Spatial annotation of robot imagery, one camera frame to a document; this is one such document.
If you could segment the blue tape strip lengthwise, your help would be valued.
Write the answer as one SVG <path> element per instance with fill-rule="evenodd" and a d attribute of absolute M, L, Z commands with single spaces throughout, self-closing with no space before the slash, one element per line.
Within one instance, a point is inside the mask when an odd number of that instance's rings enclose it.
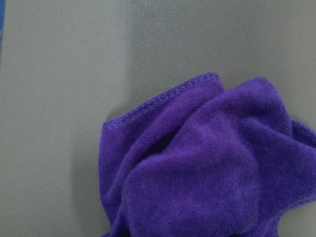
<path fill-rule="evenodd" d="M 6 0 L 0 0 L 0 48 L 1 48 L 3 27 L 4 27 L 5 4 L 6 4 Z"/>

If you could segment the purple microfiber towel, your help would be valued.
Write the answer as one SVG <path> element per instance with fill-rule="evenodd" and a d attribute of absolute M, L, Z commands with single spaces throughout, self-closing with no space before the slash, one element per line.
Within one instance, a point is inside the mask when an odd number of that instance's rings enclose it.
<path fill-rule="evenodd" d="M 276 237 L 316 199 L 316 134 L 267 79 L 206 74 L 104 123 L 99 188 L 110 237 Z"/>

